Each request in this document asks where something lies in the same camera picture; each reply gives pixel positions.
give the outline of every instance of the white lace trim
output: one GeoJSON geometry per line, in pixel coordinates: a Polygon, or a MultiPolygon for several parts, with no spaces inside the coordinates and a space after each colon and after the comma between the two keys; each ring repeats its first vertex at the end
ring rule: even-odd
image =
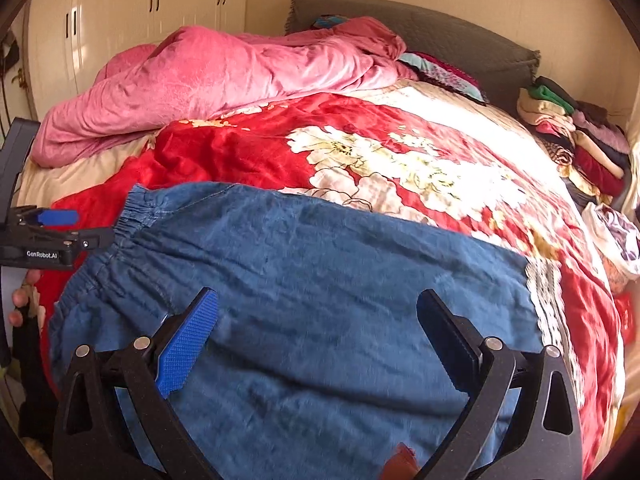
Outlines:
{"type": "Polygon", "coordinates": [[[557,346],[562,352],[574,388],[575,400],[580,409],[584,405],[584,378],[564,316],[560,264],[546,258],[529,257],[527,260],[527,288],[538,314],[542,344],[557,346]]]}

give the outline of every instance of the metal pin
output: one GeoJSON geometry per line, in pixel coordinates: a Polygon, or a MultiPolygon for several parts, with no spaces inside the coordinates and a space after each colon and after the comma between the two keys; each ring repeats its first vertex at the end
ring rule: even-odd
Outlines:
{"type": "Polygon", "coordinates": [[[87,355],[89,355],[89,347],[87,345],[80,345],[76,348],[76,355],[78,357],[87,357],[87,355]]]}
{"type": "Polygon", "coordinates": [[[149,348],[150,344],[151,344],[151,339],[143,335],[142,337],[139,337],[133,342],[133,348],[135,348],[136,350],[144,350],[146,348],[149,348]]]}
{"type": "Polygon", "coordinates": [[[484,340],[484,344],[491,350],[502,350],[502,341],[500,341],[497,337],[488,337],[484,340]]]}
{"type": "Polygon", "coordinates": [[[549,345],[546,347],[546,354],[549,357],[560,357],[560,350],[557,346],[549,345]]]}

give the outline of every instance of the wardrobe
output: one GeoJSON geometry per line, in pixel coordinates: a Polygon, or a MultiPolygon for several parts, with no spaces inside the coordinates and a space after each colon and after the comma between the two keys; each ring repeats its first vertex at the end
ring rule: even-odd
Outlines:
{"type": "Polygon", "coordinates": [[[160,43],[183,25],[244,31],[246,0],[31,0],[27,57],[41,120],[87,90],[115,54],[160,43]]]}

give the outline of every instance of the quilted headboard cover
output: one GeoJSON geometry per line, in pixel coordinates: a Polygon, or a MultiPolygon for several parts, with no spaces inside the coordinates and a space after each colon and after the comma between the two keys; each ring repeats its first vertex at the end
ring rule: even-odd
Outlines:
{"type": "Polygon", "coordinates": [[[531,85],[540,52],[437,10],[387,0],[292,0],[286,33],[308,29],[322,14],[372,16],[425,52],[476,78],[489,101],[516,116],[518,89],[531,85]]]}

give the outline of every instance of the green cloth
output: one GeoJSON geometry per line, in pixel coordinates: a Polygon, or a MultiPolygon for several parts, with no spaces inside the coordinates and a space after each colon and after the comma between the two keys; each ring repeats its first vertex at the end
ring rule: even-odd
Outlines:
{"type": "Polygon", "coordinates": [[[529,95],[534,99],[540,99],[542,101],[551,101],[564,108],[567,115],[572,115],[575,112],[575,108],[572,107],[567,101],[562,99],[559,95],[553,93],[549,88],[544,85],[538,87],[530,86],[528,89],[529,95]]]}

